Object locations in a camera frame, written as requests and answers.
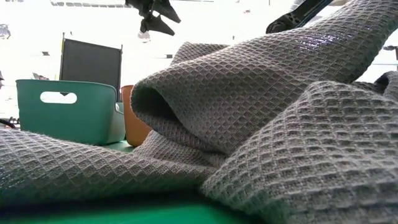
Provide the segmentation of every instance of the orange pot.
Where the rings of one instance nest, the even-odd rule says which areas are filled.
[[[132,112],[130,99],[131,90],[133,85],[127,85],[122,87],[122,100],[123,100],[123,110],[124,110],[124,124],[126,126],[126,140],[132,146],[141,145],[149,131],[152,129],[142,122],[137,116]]]

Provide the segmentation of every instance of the bright background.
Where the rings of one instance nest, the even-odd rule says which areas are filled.
[[[122,0],[98,4],[124,4]],[[233,44],[265,33],[270,22],[286,13],[291,0],[214,0],[170,1],[182,22],[164,21],[175,31],[171,37],[151,32],[151,41],[137,38],[141,17],[132,8],[92,8],[52,6],[49,0],[5,2],[0,0],[0,24],[8,24],[12,36],[0,39],[0,71],[6,86],[0,90],[0,118],[17,116],[15,80],[31,78],[32,72],[54,79],[60,71],[62,32],[66,38],[93,44],[119,47],[123,44],[121,84],[135,84],[140,79],[169,65],[185,42]],[[327,16],[339,7],[327,7],[319,15]],[[388,40],[398,45],[398,34]],[[382,73],[397,70],[395,52],[383,50],[360,78],[373,82]]]

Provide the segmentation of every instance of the gray cloth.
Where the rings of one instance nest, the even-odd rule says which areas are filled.
[[[126,154],[0,129],[0,204],[198,189],[266,223],[398,223],[398,73],[354,83],[398,1],[354,0],[306,28],[184,44],[140,81],[152,131]]]

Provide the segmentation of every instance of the gray waffle-weave towel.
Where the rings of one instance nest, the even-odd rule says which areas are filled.
[[[353,83],[397,28],[397,0],[353,0],[310,27],[184,44],[134,87],[154,131],[130,154],[0,129],[0,205],[196,188],[266,223],[398,223],[398,73]]]

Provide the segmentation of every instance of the green table surface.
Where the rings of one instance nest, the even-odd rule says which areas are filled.
[[[119,142],[110,149],[131,152]],[[112,223],[112,224],[241,224],[259,223],[193,192],[132,195],[89,202],[0,208],[0,223]]]

